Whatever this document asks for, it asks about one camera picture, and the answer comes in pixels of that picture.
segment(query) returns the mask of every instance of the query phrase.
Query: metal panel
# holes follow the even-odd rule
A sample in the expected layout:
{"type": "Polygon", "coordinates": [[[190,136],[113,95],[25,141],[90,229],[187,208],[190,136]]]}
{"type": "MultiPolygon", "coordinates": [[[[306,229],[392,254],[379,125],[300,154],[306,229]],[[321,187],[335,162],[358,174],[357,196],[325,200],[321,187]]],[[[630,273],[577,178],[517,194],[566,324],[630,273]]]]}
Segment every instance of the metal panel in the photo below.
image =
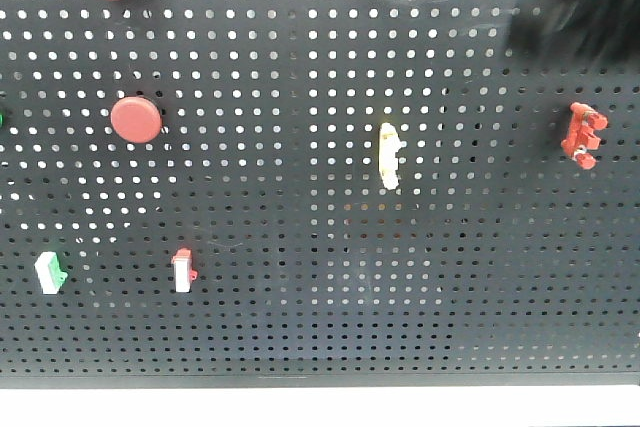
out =
{"type": "Polygon", "coordinates": [[[640,379],[637,67],[505,54],[518,0],[0,1],[0,385],[640,379]]]}

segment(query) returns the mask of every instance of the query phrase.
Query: red clip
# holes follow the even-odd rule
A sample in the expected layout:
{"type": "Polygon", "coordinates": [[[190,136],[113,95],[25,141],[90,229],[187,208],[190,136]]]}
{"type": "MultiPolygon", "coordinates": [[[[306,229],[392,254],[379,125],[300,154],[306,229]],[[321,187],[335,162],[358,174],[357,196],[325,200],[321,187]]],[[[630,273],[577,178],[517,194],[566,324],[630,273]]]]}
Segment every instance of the red clip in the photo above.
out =
{"type": "Polygon", "coordinates": [[[585,170],[596,166],[596,159],[587,150],[597,150],[600,147],[600,137],[595,130],[606,129],[609,121],[586,104],[578,102],[571,105],[573,118],[569,125],[567,138],[562,141],[565,154],[585,170]]]}

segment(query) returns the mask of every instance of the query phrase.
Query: red button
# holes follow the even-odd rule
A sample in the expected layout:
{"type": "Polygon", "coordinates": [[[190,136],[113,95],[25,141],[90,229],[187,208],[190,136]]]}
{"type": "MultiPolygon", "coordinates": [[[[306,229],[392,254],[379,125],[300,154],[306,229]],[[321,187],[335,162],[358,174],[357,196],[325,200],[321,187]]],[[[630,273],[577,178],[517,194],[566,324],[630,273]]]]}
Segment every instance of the red button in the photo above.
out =
{"type": "Polygon", "coordinates": [[[158,108],[143,97],[125,97],[111,110],[113,130],[124,140],[143,144],[155,139],[162,129],[158,108]]]}

